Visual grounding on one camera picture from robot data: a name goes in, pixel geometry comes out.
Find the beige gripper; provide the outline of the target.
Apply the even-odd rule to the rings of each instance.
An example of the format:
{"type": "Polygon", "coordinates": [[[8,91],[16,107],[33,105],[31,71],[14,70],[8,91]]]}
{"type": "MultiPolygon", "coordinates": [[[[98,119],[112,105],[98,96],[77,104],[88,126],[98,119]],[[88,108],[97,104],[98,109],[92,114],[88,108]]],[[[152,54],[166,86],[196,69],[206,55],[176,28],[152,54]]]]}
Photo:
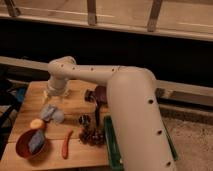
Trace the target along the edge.
{"type": "Polygon", "coordinates": [[[47,82],[47,89],[43,92],[43,103],[49,100],[49,96],[59,96],[59,103],[64,102],[64,96],[68,92],[67,79],[50,78],[47,82]]]}

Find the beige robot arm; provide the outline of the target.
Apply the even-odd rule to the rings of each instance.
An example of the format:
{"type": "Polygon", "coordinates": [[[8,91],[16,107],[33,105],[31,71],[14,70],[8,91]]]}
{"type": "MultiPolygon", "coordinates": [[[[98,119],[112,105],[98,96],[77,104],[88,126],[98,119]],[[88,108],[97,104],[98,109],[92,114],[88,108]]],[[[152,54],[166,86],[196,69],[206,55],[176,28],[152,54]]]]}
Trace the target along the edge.
{"type": "Polygon", "coordinates": [[[63,94],[70,79],[106,88],[124,171],[177,171],[157,103],[156,78],[134,66],[78,65],[70,56],[47,65],[47,93],[63,94]]]}

